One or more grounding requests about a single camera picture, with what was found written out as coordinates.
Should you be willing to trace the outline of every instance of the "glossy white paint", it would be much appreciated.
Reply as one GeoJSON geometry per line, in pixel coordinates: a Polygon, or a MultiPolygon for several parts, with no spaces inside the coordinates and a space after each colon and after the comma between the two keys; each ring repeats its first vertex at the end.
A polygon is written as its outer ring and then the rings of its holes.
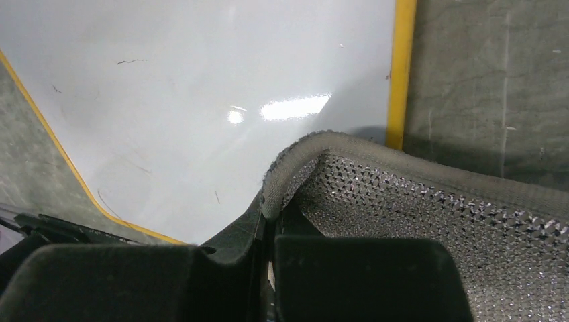
{"type": "Polygon", "coordinates": [[[22,240],[23,236],[20,233],[0,225],[0,254],[9,250],[22,240]]]}
{"type": "Polygon", "coordinates": [[[201,243],[276,155],[384,141],[395,0],[21,1],[0,48],[102,208],[201,243]]]}

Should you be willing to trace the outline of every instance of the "gray fabric trim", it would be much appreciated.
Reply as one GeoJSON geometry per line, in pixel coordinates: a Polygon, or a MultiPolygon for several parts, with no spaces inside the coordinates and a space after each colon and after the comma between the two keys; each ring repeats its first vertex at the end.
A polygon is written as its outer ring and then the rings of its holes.
{"type": "Polygon", "coordinates": [[[266,173],[261,189],[260,205],[265,218],[274,220],[278,217],[295,175],[304,165],[324,154],[380,166],[409,180],[436,184],[456,193],[524,208],[535,214],[546,214],[556,219],[569,218],[569,193],[434,164],[362,138],[332,131],[311,133],[278,155],[266,173]]]}

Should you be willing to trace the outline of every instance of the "gray mesh fabric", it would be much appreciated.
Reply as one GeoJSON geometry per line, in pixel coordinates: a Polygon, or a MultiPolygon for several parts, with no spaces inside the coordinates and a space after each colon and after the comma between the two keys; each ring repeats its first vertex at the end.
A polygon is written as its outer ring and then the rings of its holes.
{"type": "Polygon", "coordinates": [[[296,198],[329,237],[437,240],[478,321],[565,321],[569,195],[432,164],[340,133],[307,136],[269,170],[262,210],[296,198]]]}

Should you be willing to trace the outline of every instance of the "yellow edge stripe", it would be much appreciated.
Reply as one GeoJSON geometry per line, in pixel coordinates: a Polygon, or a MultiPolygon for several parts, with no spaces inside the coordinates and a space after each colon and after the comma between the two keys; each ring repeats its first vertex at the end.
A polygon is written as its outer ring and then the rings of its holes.
{"type": "MultiPolygon", "coordinates": [[[[411,49],[413,45],[413,27],[415,25],[416,7],[417,0],[396,0],[395,30],[393,32],[393,55],[391,58],[391,89],[389,94],[386,145],[390,148],[398,150],[401,150],[403,147],[403,128],[405,126],[405,108],[407,104],[407,88],[409,86],[409,67],[411,65],[411,49]]],[[[77,178],[79,184],[97,209],[102,212],[106,218],[109,218],[118,224],[124,225],[134,230],[138,230],[142,233],[151,235],[172,244],[183,244],[181,241],[134,225],[132,223],[128,223],[122,219],[118,219],[104,210],[104,208],[99,205],[97,200],[95,200],[93,194],[91,194],[90,190],[87,188],[87,185],[83,181],[83,178],[81,178],[79,175],[79,172],[75,168],[75,165],[73,162],[71,162],[71,159],[65,150],[63,150],[61,143],[59,140],[57,140],[55,134],[48,125],[48,122],[44,119],[44,116],[38,109],[38,106],[32,100],[32,97],[21,83],[14,69],[12,69],[12,66],[10,63],[8,63],[6,56],[4,56],[4,53],[2,53],[1,50],[0,61],[8,70],[8,73],[16,83],[16,86],[21,91],[28,104],[30,104],[30,107],[32,107],[32,110],[40,120],[40,123],[44,126],[46,132],[48,132],[48,135],[57,147],[57,150],[65,159],[65,162],[67,162],[69,165],[69,168],[75,175],[75,178],[77,178]]]]}
{"type": "Polygon", "coordinates": [[[57,140],[55,134],[53,133],[52,129],[50,128],[50,126],[48,125],[48,122],[44,119],[44,116],[42,115],[42,112],[40,112],[40,110],[38,109],[38,107],[36,106],[36,104],[34,103],[34,101],[32,100],[32,97],[30,96],[30,94],[28,93],[28,91],[25,89],[25,87],[23,86],[23,84],[21,83],[20,79],[18,78],[18,76],[16,75],[16,73],[14,72],[14,69],[12,69],[12,66],[10,66],[10,63],[8,63],[8,59],[6,59],[6,56],[4,56],[4,53],[2,53],[2,50],[0,50],[0,61],[2,61],[2,64],[4,65],[4,67],[8,70],[8,73],[10,74],[10,76],[12,77],[12,79],[14,80],[14,82],[16,83],[16,86],[18,87],[18,89],[21,91],[22,95],[25,97],[26,101],[28,101],[28,103],[30,104],[30,106],[32,107],[32,110],[34,110],[34,113],[36,114],[36,116],[38,117],[38,119],[40,120],[40,123],[44,126],[44,128],[46,129],[46,132],[48,132],[48,135],[50,136],[50,138],[52,139],[52,141],[54,142],[55,146],[57,147],[57,150],[59,150],[59,153],[61,153],[61,156],[63,156],[63,158],[65,159],[65,162],[67,162],[67,164],[69,165],[69,168],[71,169],[71,171],[73,171],[73,174],[75,175],[75,178],[77,178],[77,180],[79,181],[79,184],[81,185],[81,187],[83,188],[83,190],[87,193],[87,196],[89,197],[89,199],[91,200],[91,202],[95,205],[95,207],[102,212],[102,214],[104,214],[106,216],[106,218],[109,218],[110,220],[119,223],[121,225],[124,225],[126,227],[132,228],[134,230],[138,230],[142,233],[145,233],[147,235],[151,235],[153,237],[156,237],[158,239],[164,240],[166,242],[172,243],[172,244],[183,244],[183,242],[175,240],[173,238],[170,238],[168,236],[164,236],[162,234],[159,233],[155,233],[154,231],[148,230],[146,228],[134,225],[132,223],[128,223],[122,219],[118,219],[114,216],[112,216],[110,213],[108,213],[106,210],[104,210],[99,203],[95,200],[95,198],[93,197],[93,194],[91,194],[91,192],[89,191],[89,189],[87,188],[87,185],[85,184],[85,182],[83,181],[83,178],[81,178],[81,176],[79,175],[79,172],[77,172],[77,169],[75,168],[75,166],[73,165],[73,162],[71,162],[71,159],[69,158],[69,156],[67,155],[67,153],[65,152],[65,150],[63,150],[63,147],[61,146],[61,143],[59,143],[59,140],[57,140]]]}
{"type": "Polygon", "coordinates": [[[397,0],[395,3],[391,87],[389,90],[385,145],[397,150],[403,149],[403,130],[405,128],[416,9],[417,0],[397,0]]]}

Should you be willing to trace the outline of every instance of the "textured mesh panel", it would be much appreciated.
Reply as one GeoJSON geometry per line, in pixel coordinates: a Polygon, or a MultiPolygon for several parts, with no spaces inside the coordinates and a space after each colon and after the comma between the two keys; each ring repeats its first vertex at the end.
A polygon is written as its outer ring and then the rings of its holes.
{"type": "Polygon", "coordinates": [[[322,156],[318,164],[302,168],[285,203],[306,178],[296,196],[305,216],[326,236],[443,243],[456,261],[477,321],[566,321],[566,222],[337,156],[322,156]]]}

